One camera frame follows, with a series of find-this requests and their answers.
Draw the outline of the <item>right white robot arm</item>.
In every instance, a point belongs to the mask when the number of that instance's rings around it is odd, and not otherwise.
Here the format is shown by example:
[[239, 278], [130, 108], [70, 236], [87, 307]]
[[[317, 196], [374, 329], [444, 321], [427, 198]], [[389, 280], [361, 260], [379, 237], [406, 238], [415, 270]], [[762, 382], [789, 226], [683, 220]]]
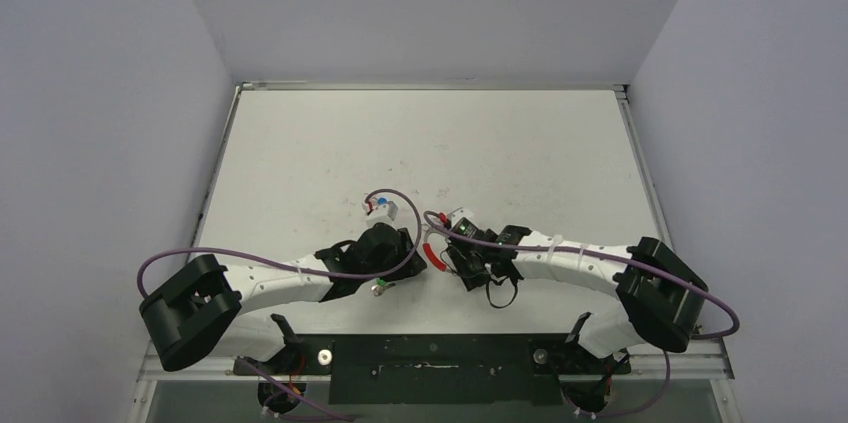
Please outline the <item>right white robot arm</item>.
[[586, 312], [574, 324], [565, 357], [575, 370], [591, 371], [640, 344], [670, 353], [688, 349], [708, 287], [662, 241], [643, 237], [632, 246], [598, 246], [516, 225], [482, 229], [471, 216], [458, 209], [436, 217], [467, 290], [537, 279], [617, 300], [617, 307]]

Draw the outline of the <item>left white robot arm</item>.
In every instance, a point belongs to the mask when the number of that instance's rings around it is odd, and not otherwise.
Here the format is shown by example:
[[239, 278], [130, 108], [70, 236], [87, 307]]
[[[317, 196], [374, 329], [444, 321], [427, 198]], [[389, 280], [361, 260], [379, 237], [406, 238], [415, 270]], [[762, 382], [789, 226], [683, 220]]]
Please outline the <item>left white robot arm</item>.
[[265, 309], [349, 297], [368, 281], [390, 286], [427, 268], [409, 231], [386, 223], [287, 263], [235, 250], [187, 252], [191, 260], [164, 283], [140, 291], [140, 316], [167, 372], [232, 356], [286, 373], [297, 363], [297, 341], [288, 321]]

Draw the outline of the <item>metal keyring with red handle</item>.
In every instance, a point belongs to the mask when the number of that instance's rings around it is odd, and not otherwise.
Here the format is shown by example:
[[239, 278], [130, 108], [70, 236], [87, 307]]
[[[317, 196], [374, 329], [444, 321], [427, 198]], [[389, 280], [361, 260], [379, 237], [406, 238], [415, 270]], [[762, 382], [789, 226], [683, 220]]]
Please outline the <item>metal keyring with red handle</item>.
[[429, 243], [430, 236], [435, 232], [434, 227], [429, 225], [423, 235], [423, 243], [421, 245], [427, 260], [439, 271], [456, 275], [456, 271], [448, 265], [440, 256], [437, 256]]

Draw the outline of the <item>green capped key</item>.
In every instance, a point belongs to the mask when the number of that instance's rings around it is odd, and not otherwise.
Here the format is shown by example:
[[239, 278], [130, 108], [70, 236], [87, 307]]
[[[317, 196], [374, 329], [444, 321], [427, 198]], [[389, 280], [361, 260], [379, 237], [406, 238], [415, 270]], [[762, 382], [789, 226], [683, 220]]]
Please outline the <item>green capped key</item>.
[[377, 279], [375, 284], [371, 287], [371, 291], [375, 297], [380, 297], [395, 286], [396, 284], [394, 282]]

